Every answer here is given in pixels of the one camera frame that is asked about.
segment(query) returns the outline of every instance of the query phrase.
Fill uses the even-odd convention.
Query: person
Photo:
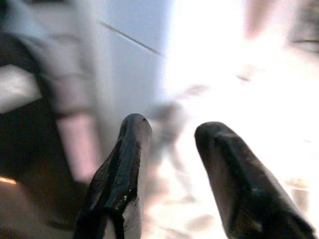
[[[196,199],[192,193],[192,184],[189,177],[189,172],[185,162],[180,156],[177,141],[183,133],[185,126],[188,123],[189,115],[183,106],[185,99],[200,95],[206,90],[204,85],[194,85],[187,88],[181,94],[173,97],[169,102],[159,104],[152,111],[149,117],[153,122],[152,128],[155,129],[153,144],[151,146],[151,162],[149,163],[149,181],[153,180],[153,190],[165,190],[160,185],[156,185],[156,178],[158,168],[162,164],[163,154],[168,153],[170,163],[175,170],[175,176],[186,192],[182,201],[195,202]]]

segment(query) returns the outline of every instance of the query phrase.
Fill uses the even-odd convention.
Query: gray surface
[[[172,0],[101,1],[99,20],[158,51],[164,51],[163,37]]]

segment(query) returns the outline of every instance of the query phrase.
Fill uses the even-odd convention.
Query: reflective floor
[[[190,120],[176,147],[184,171],[176,170],[169,151],[151,167],[144,239],[226,238],[193,136],[206,121],[221,121],[235,130],[319,228],[319,61],[293,48],[283,49],[276,59],[254,67],[249,81],[214,81],[200,97],[183,102]]]

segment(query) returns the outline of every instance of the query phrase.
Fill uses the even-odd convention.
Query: floor
[[[157,171],[150,172],[157,189],[145,205],[143,239],[226,238],[193,136],[206,121],[235,130],[319,229],[318,63],[314,55],[286,47],[273,62],[255,65],[249,81],[213,82],[205,94],[184,102],[189,122],[177,147],[196,200],[187,201],[169,155],[163,154]]]

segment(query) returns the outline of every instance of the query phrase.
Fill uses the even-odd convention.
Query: blurry person
[[[148,185],[152,190],[164,191],[165,185],[156,184],[156,174],[163,159],[163,153],[169,154],[170,163],[175,169],[175,175],[186,192],[182,199],[186,202],[196,201],[192,194],[192,184],[189,173],[186,170],[185,163],[181,158],[176,142],[181,136],[189,115],[183,106],[183,100],[199,95],[206,90],[203,85],[195,85],[175,96],[171,101],[155,107],[150,116],[152,127],[154,129],[154,140],[151,147],[151,161],[148,167]]]

